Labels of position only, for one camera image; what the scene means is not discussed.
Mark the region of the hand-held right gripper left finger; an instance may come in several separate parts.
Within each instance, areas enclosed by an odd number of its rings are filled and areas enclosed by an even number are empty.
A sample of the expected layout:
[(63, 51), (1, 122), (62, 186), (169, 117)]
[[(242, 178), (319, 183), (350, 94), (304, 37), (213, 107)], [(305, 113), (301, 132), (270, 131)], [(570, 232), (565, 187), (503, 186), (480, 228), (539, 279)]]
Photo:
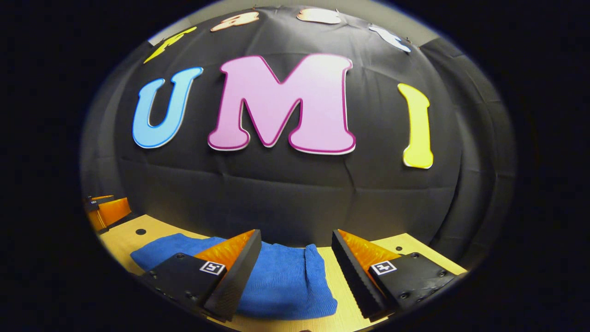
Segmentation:
[(138, 281), (187, 312), (225, 323), (238, 309), (261, 246), (260, 230), (253, 229), (196, 255), (177, 252)]

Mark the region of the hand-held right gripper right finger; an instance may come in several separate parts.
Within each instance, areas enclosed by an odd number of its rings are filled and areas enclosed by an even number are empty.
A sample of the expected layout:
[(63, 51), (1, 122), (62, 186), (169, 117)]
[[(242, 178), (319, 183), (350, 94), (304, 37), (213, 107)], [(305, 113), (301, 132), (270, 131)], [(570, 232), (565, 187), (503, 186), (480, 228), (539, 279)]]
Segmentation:
[(331, 249), (365, 319), (376, 321), (422, 306), (463, 277), (419, 252), (397, 254), (335, 230)]

